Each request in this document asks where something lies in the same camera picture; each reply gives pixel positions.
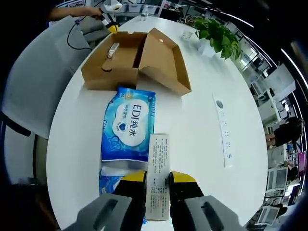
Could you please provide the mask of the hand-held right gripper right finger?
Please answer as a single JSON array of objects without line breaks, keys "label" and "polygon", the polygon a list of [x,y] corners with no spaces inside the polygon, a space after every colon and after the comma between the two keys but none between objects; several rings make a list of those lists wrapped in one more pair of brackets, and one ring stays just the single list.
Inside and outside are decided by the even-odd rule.
[{"label": "hand-held right gripper right finger", "polygon": [[175,231],[242,231],[238,215],[213,196],[205,196],[188,174],[169,174],[170,216]]}]

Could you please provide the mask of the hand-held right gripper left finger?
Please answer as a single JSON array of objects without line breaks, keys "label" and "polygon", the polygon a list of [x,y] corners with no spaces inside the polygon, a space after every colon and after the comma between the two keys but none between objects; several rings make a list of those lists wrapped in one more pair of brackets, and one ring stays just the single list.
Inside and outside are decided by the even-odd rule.
[{"label": "hand-held right gripper left finger", "polygon": [[66,231],[140,231],[145,216],[146,171],[124,176],[112,194],[83,207]]}]

